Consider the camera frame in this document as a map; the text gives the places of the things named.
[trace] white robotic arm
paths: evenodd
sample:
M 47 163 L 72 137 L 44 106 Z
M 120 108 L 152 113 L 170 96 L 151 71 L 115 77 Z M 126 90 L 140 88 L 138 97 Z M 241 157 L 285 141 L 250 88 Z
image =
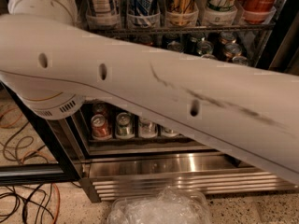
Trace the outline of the white robotic arm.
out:
M 299 78 L 0 17 L 0 79 L 37 115 L 94 97 L 299 184 Z

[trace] floor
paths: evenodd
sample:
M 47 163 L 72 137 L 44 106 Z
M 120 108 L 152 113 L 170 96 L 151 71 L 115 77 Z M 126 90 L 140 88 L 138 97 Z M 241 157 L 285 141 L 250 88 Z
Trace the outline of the floor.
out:
M 15 105 L 11 103 L 9 97 L 0 91 L 0 127 L 9 126 L 12 120 L 16 120 L 20 116 L 18 109 L 13 109 Z M 50 152 L 46 147 L 43 147 L 42 141 L 38 138 L 35 131 L 30 124 L 25 126 L 22 132 L 17 135 L 8 144 L 8 147 L 19 147 L 19 151 L 7 148 L 7 152 L 3 152 L 3 145 L 7 142 L 9 137 L 26 124 L 25 117 L 20 117 L 18 121 L 7 127 L 0 128 L 0 142 L 2 144 L 0 155 L 0 166 L 6 165 L 20 165 L 22 158 L 26 157 L 29 150 L 40 149 L 44 157 L 35 157 L 29 160 L 24 160 L 28 163 L 42 163 L 45 160 L 52 159 Z M 57 191 L 50 184 L 45 184 L 41 189 L 45 190 L 47 195 L 43 192 L 37 191 L 31 200 L 37 203 L 46 205 L 50 197 L 47 208 L 55 216 L 57 212 L 57 204 L 59 203 L 59 213 L 56 223 L 98 223 L 104 224 L 107 222 L 107 216 L 111 211 L 112 203 L 91 203 L 81 188 L 77 187 L 78 183 L 59 183 L 57 184 L 60 199 Z M 26 187 L 15 187 L 15 192 L 23 199 L 20 202 L 18 210 L 7 220 L 4 220 L 4 215 L 9 214 L 15 206 L 16 198 L 11 195 L 12 187 L 1 187 L 0 179 L 0 223 L 23 223 L 22 209 L 24 203 L 22 200 L 30 197 L 33 192 Z M 206 201 L 211 214 L 211 221 L 214 224 L 298 224 L 299 223 L 299 191 L 281 191 L 281 192 L 261 192 L 261 193 L 246 193 L 246 194 L 226 194 L 226 195 L 209 195 L 206 196 Z M 49 213 L 42 210 L 38 211 L 38 206 L 33 203 L 28 203 L 28 217 L 27 223 L 52 223 L 52 217 Z

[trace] screw hole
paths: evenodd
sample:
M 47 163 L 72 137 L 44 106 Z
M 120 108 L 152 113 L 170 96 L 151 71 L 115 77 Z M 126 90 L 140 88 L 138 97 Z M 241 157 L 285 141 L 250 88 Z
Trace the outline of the screw hole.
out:
M 197 100 L 192 101 L 192 106 L 190 110 L 191 116 L 195 117 L 199 114 L 199 102 Z
M 41 67 L 47 68 L 48 67 L 48 58 L 45 53 L 40 53 L 38 56 L 38 61 Z
M 100 64 L 100 77 L 102 78 L 102 80 L 105 80 L 107 77 L 107 68 L 104 63 Z

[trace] clear plastic bag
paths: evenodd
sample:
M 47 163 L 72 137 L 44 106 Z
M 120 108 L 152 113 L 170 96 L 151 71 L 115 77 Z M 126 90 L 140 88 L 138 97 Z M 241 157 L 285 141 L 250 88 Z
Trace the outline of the clear plastic bag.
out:
M 107 224 L 211 224 L 201 192 L 166 188 L 158 196 L 118 199 Z

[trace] open refrigerator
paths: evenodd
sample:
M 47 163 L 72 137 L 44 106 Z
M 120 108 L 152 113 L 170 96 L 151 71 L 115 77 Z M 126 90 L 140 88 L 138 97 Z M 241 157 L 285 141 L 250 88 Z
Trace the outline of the open refrigerator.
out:
M 129 17 L 126 16 L 127 0 L 121 0 L 119 27 L 103 30 L 103 27 L 97 26 L 89 19 L 88 1 L 78 0 L 80 15 L 78 26 L 92 33 L 115 38 L 115 42 L 118 42 L 118 39 L 136 42 L 140 36 L 150 35 L 152 43 L 158 48 L 163 45 L 166 35 L 177 34 L 180 41 L 186 42 L 188 35 L 192 33 L 235 32 L 247 51 L 250 66 L 273 69 L 276 67 L 274 64 L 265 65 L 261 61 L 275 62 L 273 55 L 271 55 L 272 59 L 269 59 L 269 52 L 273 52 L 273 49 L 269 48 L 271 44 L 268 44 L 268 40 L 274 39 L 273 37 L 279 34 L 279 30 L 275 30 L 277 24 L 287 26 L 287 31 L 282 37 L 285 38 L 282 45 L 289 44 L 294 38 L 288 33 L 298 33 L 298 27 L 295 25 L 298 22 L 296 14 L 293 17 L 290 15 L 288 21 L 282 22 L 280 19 L 286 16 L 289 3 L 292 1 L 294 0 L 277 0 L 276 12 L 267 24 L 252 25 L 235 22 L 226 25 L 203 25 L 199 21 L 199 16 L 192 25 L 173 27 L 166 25 L 164 0 L 159 0 L 158 23 L 150 29 L 145 29 L 130 26 Z M 277 43 L 276 56 L 283 56 L 285 50 L 283 53 L 281 41 Z M 288 72 L 298 65 L 298 59 L 295 59 L 296 54 L 292 56 L 292 66 L 285 67 L 288 68 Z M 176 135 L 164 135 L 164 127 L 157 125 L 155 135 L 142 137 L 137 115 L 132 115 L 134 136 L 130 139 L 121 139 L 117 136 L 116 117 L 126 112 L 125 106 L 116 107 L 106 104 L 111 137 L 107 140 L 99 140 L 93 135 L 91 120 L 95 115 L 95 105 L 102 104 L 101 101 L 87 97 L 82 108 L 74 115 L 60 120 L 45 120 L 29 110 L 10 88 L 5 87 L 5 89 L 57 162 L 2 166 L 0 167 L 1 185 L 78 180 L 91 202 L 149 195 L 159 192 L 166 186 L 188 191 L 196 189 L 205 194 L 298 188 L 245 161 L 195 142 L 179 134 L 179 131 Z M 62 110 L 67 111 L 69 108 L 70 106 L 66 105 Z

